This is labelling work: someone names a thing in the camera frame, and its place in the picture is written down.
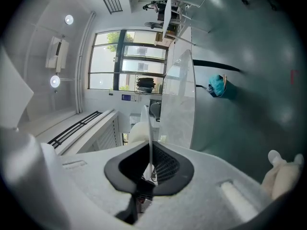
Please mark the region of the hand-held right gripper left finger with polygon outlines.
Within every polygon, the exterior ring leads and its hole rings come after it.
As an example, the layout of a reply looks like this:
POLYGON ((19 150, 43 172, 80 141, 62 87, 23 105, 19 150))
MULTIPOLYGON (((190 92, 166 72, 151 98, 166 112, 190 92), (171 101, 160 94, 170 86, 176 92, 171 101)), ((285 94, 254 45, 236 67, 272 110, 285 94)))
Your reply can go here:
POLYGON ((78 189, 111 219, 138 220, 137 184, 149 162, 149 142, 59 158, 78 189))

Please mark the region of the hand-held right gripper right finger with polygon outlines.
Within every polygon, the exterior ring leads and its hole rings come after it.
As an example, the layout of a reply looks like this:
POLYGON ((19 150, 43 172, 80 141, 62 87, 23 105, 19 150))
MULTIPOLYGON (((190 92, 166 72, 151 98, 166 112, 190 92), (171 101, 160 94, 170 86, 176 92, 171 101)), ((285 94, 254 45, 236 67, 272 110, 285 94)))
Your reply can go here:
POLYGON ((153 166, 158 185, 141 230, 228 230, 271 203, 258 182, 213 155, 155 142, 153 166))

